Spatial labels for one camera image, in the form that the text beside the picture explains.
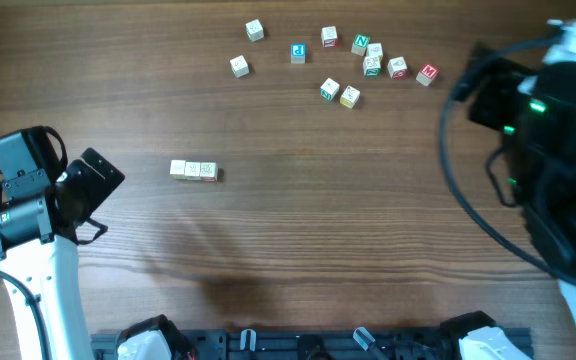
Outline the wooden block yellow side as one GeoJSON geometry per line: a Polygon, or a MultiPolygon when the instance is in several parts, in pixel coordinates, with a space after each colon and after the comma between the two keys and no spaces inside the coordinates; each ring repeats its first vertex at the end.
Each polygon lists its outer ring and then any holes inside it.
{"type": "Polygon", "coordinates": [[[172,160],[170,162],[170,175],[175,179],[185,179],[185,160],[172,160]]]}

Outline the wooden block green side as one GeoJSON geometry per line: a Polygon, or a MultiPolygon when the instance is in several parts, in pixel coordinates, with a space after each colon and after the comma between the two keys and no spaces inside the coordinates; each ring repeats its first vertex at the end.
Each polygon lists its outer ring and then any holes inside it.
{"type": "Polygon", "coordinates": [[[201,179],[201,163],[187,161],[185,163],[184,175],[187,180],[197,181],[201,179]]]}

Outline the wooden block blue side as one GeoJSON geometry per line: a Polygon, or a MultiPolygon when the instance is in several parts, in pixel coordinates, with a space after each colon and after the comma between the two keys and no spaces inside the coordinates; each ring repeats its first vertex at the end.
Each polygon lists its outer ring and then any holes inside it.
{"type": "Polygon", "coordinates": [[[201,162],[199,176],[202,181],[216,182],[218,180],[219,169],[215,162],[201,162]]]}

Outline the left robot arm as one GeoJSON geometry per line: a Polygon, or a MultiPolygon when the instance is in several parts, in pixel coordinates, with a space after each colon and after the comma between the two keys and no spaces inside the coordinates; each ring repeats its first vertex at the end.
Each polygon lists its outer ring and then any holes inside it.
{"type": "Polygon", "coordinates": [[[90,359],[76,230],[125,177],[92,148],[68,160],[47,126],[0,137],[0,172],[0,277],[21,355],[90,359]]]}

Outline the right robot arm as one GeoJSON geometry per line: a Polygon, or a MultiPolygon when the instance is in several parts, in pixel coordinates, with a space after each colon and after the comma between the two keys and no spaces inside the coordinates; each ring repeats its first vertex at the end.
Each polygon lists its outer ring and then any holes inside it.
{"type": "Polygon", "coordinates": [[[496,130],[513,199],[576,323],[576,60],[538,70],[474,48],[457,100],[476,96],[472,122],[496,130]]]}

